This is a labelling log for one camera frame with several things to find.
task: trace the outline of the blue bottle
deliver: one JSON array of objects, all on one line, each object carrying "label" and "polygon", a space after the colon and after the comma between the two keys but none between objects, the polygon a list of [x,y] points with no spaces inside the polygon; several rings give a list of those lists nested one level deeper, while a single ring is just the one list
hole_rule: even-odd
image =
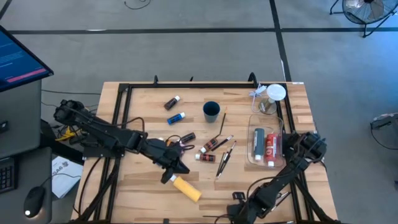
[{"label": "blue bottle", "polygon": [[177,121],[181,121],[183,118],[185,117],[185,113],[179,113],[176,114],[174,116],[172,116],[171,118],[167,119],[168,124],[172,124],[172,123],[176,123]]}]

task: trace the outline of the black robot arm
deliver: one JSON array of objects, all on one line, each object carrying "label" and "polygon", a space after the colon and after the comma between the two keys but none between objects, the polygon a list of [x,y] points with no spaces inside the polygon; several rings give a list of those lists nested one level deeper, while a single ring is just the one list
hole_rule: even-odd
[{"label": "black robot arm", "polygon": [[[298,180],[297,174],[305,171],[311,164],[321,161],[326,153],[326,144],[319,135],[306,133],[291,134],[284,141],[284,154],[290,154],[287,165],[268,183],[262,184],[237,205],[228,205],[227,213],[234,224],[253,224],[257,217],[264,218],[275,206],[279,192],[291,181]],[[305,189],[301,182],[296,181],[304,198],[313,208],[321,222],[308,223],[341,223],[325,214]]]},{"label": "black robot arm", "polygon": [[59,123],[77,126],[94,137],[98,144],[110,151],[122,154],[124,150],[142,154],[153,163],[160,165],[164,172],[161,182],[165,184],[173,175],[188,174],[190,170],[180,160],[183,148],[179,144],[166,146],[159,139],[147,139],[147,133],[121,129],[91,114],[82,103],[73,100],[62,100],[55,110],[54,118]]}]

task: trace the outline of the electric fan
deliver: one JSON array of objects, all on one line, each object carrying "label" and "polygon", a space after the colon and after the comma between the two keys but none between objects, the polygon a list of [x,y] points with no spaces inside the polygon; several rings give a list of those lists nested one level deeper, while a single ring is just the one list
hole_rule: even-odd
[{"label": "electric fan", "polygon": [[[331,6],[330,14],[343,13],[349,21],[365,25],[364,38],[371,35],[383,22],[396,13],[395,9],[398,6],[398,0],[342,0],[343,12],[332,12],[338,1],[336,0]],[[366,26],[378,21],[381,21],[379,25],[366,34]]]}]

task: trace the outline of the keyboard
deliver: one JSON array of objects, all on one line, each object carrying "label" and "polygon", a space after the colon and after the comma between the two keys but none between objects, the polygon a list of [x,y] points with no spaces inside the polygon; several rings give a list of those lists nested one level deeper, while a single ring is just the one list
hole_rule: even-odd
[{"label": "keyboard", "polygon": [[0,194],[16,188],[15,168],[13,158],[0,160]]}]

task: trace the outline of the desk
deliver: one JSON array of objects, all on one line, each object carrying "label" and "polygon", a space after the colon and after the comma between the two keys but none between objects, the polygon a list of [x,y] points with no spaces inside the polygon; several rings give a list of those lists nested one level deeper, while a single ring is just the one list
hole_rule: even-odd
[{"label": "desk", "polygon": [[[107,82],[103,86],[97,116],[111,122],[115,107],[119,83]],[[292,109],[295,128],[298,132],[313,131],[315,129],[305,86],[302,83],[287,83],[290,106]],[[245,165],[247,128],[251,111],[252,98],[249,97],[249,88],[135,88],[132,91],[131,104],[128,119],[141,116],[145,119],[146,131],[150,138],[167,138],[172,134],[181,136],[192,131],[197,135],[193,141],[195,149],[186,152],[182,161],[189,167],[189,174],[181,175],[183,179],[202,192],[201,199],[197,203],[192,202],[184,194],[180,193],[170,182],[160,183],[163,173],[158,166],[142,155],[126,153],[121,160],[121,168],[118,176],[118,187],[113,207],[112,223],[162,223],[164,218],[169,218],[171,223],[213,223],[214,218],[203,218],[203,215],[222,215],[226,213],[228,204],[237,203],[232,199],[232,192],[245,192],[251,182],[267,176],[274,176],[279,170],[263,170],[251,168]],[[175,95],[181,100],[170,111],[163,108],[163,104]],[[119,112],[119,123],[124,110],[122,97]],[[221,106],[221,114],[213,124],[205,122],[202,107],[206,101],[217,101]],[[230,134],[237,140],[233,155],[219,180],[214,182],[218,163],[209,164],[196,161],[194,154],[209,139],[218,134],[222,121],[223,111],[228,107],[223,134],[219,139],[224,139]],[[289,132],[287,124],[285,104],[281,101],[282,113],[286,123],[286,132]],[[166,119],[174,114],[185,112],[186,118],[169,126]],[[141,130],[140,122],[128,124],[129,129]],[[221,146],[214,153],[218,156],[230,147],[232,141]],[[85,162],[82,180],[96,159],[88,159]],[[100,160],[94,169],[86,186],[83,196],[83,208],[86,208],[98,191],[104,159]],[[322,209],[331,216],[337,218],[335,206],[331,196],[325,169],[318,164],[312,164],[306,170],[308,188],[314,199]],[[84,181],[80,182],[78,195]],[[306,219],[303,198],[298,194],[302,208],[302,216]],[[105,195],[102,206],[101,218],[106,213],[108,195]],[[294,220],[292,199],[288,197],[265,219],[257,219],[258,223],[281,222]]]}]

